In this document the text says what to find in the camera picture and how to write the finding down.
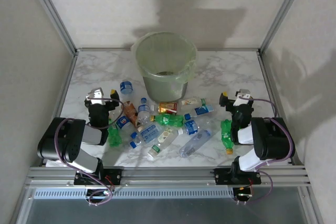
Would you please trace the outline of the clear crushed water bottle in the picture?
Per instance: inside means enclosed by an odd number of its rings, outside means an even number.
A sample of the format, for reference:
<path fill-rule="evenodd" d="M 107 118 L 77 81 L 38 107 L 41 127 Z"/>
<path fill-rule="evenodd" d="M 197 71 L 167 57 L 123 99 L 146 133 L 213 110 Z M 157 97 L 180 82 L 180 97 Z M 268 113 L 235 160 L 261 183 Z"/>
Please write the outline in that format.
<path fill-rule="evenodd" d="M 180 156 L 187 158 L 194 154 L 200 147 L 202 147 L 213 135 L 213 131 L 200 130 L 195 136 L 193 136 L 181 149 Z"/>

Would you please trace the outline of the small crushed blue-label bottle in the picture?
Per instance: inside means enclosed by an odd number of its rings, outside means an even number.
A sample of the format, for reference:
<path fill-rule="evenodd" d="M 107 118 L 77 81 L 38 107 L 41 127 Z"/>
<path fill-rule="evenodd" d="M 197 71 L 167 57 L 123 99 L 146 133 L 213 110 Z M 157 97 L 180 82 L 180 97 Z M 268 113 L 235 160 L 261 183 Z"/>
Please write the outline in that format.
<path fill-rule="evenodd" d="M 120 92 L 123 95 L 129 95 L 133 92 L 133 85 L 129 80 L 122 80 L 120 83 Z"/>

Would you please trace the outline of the aluminium frame post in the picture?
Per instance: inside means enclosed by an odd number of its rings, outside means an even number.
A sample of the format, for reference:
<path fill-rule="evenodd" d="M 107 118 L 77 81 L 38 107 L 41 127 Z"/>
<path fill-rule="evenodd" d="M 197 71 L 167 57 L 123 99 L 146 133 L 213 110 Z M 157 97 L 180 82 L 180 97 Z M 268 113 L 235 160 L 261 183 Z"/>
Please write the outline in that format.
<path fill-rule="evenodd" d="M 31 187 L 22 189 L 9 224 L 26 224 L 34 201 L 35 191 L 36 189 Z"/>
<path fill-rule="evenodd" d="M 64 42 L 66 48 L 72 55 L 75 56 L 77 54 L 77 47 L 73 42 L 71 36 L 69 35 L 68 30 L 64 22 L 62 21 L 59 13 L 57 12 L 57 9 L 53 4 L 52 0 L 39 0 L 39 1 L 43 9 L 45 10 L 47 16 L 49 17 L 51 23 L 58 32 L 58 35 L 60 36 L 61 40 Z"/>
<path fill-rule="evenodd" d="M 261 46 L 259 48 L 260 55 L 264 54 L 271 44 L 275 34 L 277 33 L 278 29 L 280 28 L 284 18 L 286 17 L 287 13 L 289 12 L 293 2 L 295 0 L 283 0 L 275 19 L 273 20 L 268 32 L 266 33 L 266 36 L 264 40 L 261 43 Z"/>
<path fill-rule="evenodd" d="M 298 187 L 303 212 L 308 224 L 324 224 L 316 197 L 311 187 Z"/>

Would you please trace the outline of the brown label drink bottle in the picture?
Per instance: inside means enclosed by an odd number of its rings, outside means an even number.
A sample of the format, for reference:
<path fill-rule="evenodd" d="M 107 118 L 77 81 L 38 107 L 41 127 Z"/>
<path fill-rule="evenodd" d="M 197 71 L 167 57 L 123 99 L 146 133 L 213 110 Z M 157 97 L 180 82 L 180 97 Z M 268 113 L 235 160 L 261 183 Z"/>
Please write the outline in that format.
<path fill-rule="evenodd" d="M 138 112 L 131 101 L 124 103 L 124 114 L 130 120 L 130 122 L 137 127 L 138 125 Z"/>

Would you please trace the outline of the white green label bottle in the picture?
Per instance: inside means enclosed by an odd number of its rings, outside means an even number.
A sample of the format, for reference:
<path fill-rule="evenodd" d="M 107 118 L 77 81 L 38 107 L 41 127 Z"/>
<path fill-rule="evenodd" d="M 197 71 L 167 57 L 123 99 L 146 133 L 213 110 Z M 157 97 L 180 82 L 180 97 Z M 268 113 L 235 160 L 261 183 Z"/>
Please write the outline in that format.
<path fill-rule="evenodd" d="M 167 127 L 154 141 L 152 147 L 148 151 L 148 155 L 155 159 L 161 154 L 171 143 L 178 137 L 178 129 Z"/>

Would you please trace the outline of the plain green bottle yellow cap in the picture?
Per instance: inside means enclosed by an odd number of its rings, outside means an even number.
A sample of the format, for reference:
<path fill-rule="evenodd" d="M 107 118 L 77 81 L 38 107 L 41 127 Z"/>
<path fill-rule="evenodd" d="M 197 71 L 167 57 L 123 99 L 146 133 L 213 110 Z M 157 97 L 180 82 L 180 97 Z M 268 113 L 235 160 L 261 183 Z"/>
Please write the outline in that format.
<path fill-rule="evenodd" d="M 221 139 L 222 139 L 222 143 L 226 148 L 226 154 L 227 155 L 232 155 L 233 154 L 233 146 L 234 143 L 231 140 L 231 120 L 224 120 L 221 121 L 220 123 L 221 125 Z"/>

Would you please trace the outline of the slim clear bottle blue cap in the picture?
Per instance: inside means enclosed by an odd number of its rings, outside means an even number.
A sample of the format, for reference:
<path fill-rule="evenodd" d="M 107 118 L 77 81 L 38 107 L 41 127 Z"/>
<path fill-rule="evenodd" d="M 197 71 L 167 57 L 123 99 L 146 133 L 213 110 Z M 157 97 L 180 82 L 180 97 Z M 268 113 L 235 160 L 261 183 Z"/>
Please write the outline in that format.
<path fill-rule="evenodd" d="M 140 105 L 138 106 L 138 122 L 140 124 L 144 124 L 150 119 L 150 116 L 150 107 L 148 105 L 147 99 L 142 98 Z"/>

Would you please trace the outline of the green soda bottle with label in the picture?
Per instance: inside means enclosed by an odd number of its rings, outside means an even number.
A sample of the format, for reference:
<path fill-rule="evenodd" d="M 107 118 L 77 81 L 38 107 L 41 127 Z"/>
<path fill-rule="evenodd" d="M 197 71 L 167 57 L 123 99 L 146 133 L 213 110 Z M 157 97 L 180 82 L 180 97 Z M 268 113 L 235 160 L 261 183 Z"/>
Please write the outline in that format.
<path fill-rule="evenodd" d="M 184 117 L 182 115 L 161 113 L 158 115 L 152 115 L 150 117 L 151 122 L 156 122 L 162 126 L 182 127 Z"/>

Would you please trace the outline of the wide aluminium base rail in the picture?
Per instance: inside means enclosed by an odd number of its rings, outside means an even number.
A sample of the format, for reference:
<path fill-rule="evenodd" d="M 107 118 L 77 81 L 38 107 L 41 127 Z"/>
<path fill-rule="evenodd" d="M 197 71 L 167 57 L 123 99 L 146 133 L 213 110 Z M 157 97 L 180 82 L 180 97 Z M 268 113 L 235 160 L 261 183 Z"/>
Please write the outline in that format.
<path fill-rule="evenodd" d="M 122 178 L 116 188 L 173 188 L 222 187 L 215 184 L 214 169 L 219 167 L 120 167 Z M 24 181 L 35 188 L 101 188 L 99 185 L 76 186 L 77 172 L 62 167 L 32 167 Z M 311 185 L 304 166 L 266 166 L 260 169 L 260 187 L 309 187 Z"/>

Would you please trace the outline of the red yellow label bottle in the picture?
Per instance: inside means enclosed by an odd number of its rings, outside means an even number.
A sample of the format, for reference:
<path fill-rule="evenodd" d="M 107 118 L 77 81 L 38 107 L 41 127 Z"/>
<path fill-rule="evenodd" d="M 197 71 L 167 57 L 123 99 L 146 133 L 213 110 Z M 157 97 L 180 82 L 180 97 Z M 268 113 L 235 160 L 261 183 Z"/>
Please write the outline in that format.
<path fill-rule="evenodd" d="M 158 104 L 154 103 L 150 105 L 150 110 L 154 113 L 176 114 L 177 103 L 176 102 L 160 102 Z"/>

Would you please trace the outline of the aluminium frame rail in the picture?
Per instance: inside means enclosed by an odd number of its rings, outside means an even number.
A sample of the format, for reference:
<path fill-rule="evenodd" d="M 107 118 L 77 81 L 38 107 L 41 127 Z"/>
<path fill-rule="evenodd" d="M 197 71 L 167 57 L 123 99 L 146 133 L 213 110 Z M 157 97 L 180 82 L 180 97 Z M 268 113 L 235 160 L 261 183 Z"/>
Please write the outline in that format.
<path fill-rule="evenodd" d="M 62 112 L 62 109 L 63 109 L 63 106 L 64 106 L 64 102 L 65 102 L 65 99 L 66 99 L 66 95 L 67 95 L 67 92 L 68 92 L 68 89 L 69 89 L 69 85 L 70 85 L 70 82 L 71 82 L 71 78 L 72 78 L 72 75 L 73 75 L 73 72 L 74 72 L 74 69 L 75 69 L 75 66 L 76 66 L 78 54 L 79 54 L 79 52 L 76 51 L 75 54 L 73 55 L 69 70 L 67 71 L 64 83 L 61 86 L 59 96 L 57 98 L 56 105 L 55 105 L 53 115 L 51 116 L 51 118 L 54 118 L 56 116 L 61 115 L 61 112 Z"/>
<path fill-rule="evenodd" d="M 266 63 L 266 55 L 261 56 L 260 53 L 258 52 L 257 59 L 258 59 L 258 63 L 260 66 L 260 72 L 261 72 L 261 75 L 264 81 L 264 86 L 265 86 L 264 87 L 265 90 L 261 92 L 261 98 L 273 102 L 275 107 L 272 107 L 272 105 L 267 102 L 257 102 L 258 105 L 256 105 L 257 107 L 256 114 L 262 117 L 272 117 L 274 116 L 274 111 L 276 111 L 277 116 L 283 118 L 287 126 L 287 129 L 289 130 L 289 133 L 291 134 L 292 139 L 295 140 L 292 130 L 289 129 L 290 125 L 286 118 L 285 112 L 283 110 L 283 106 L 280 101 L 280 97 L 279 97 L 277 87 L 276 87 L 275 78 L 272 76 L 271 69 Z"/>
<path fill-rule="evenodd" d="M 258 52 L 259 48 L 253 47 L 238 47 L 238 48 L 197 48 L 198 51 L 252 51 Z M 130 47 L 81 47 L 77 49 L 80 51 L 131 51 Z"/>

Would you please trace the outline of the pepsi label plastic bottle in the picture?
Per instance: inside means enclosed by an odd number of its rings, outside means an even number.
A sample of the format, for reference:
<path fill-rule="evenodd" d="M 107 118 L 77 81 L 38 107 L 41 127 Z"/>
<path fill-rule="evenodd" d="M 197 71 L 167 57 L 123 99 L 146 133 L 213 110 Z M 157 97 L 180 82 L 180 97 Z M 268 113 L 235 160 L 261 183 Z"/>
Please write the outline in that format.
<path fill-rule="evenodd" d="M 126 115 L 122 114 L 113 126 L 118 130 L 122 140 L 134 141 L 136 139 L 136 128 Z"/>

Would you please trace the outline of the white label green-band bottle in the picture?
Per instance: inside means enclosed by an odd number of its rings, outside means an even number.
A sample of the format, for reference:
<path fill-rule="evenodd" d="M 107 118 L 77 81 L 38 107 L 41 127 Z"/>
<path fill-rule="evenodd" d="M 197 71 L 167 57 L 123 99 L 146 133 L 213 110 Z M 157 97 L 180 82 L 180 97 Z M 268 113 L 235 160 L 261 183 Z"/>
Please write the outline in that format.
<path fill-rule="evenodd" d="M 211 103 L 212 103 L 212 100 L 209 99 L 209 98 L 193 97 L 193 98 L 181 100 L 178 103 L 178 105 L 179 105 L 179 109 L 182 112 L 186 112 L 186 111 L 190 111 L 194 108 L 198 108 L 198 107 L 208 105 L 208 104 L 211 104 Z"/>

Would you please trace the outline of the crushed green plastic bottle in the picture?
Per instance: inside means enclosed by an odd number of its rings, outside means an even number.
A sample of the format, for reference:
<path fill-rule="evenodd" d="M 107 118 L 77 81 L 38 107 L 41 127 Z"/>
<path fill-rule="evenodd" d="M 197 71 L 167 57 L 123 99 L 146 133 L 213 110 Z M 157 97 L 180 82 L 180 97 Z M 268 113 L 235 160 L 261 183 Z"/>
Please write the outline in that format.
<path fill-rule="evenodd" d="M 122 143 L 121 136 L 119 134 L 118 127 L 116 124 L 111 124 L 108 128 L 108 143 L 110 147 L 118 147 Z"/>

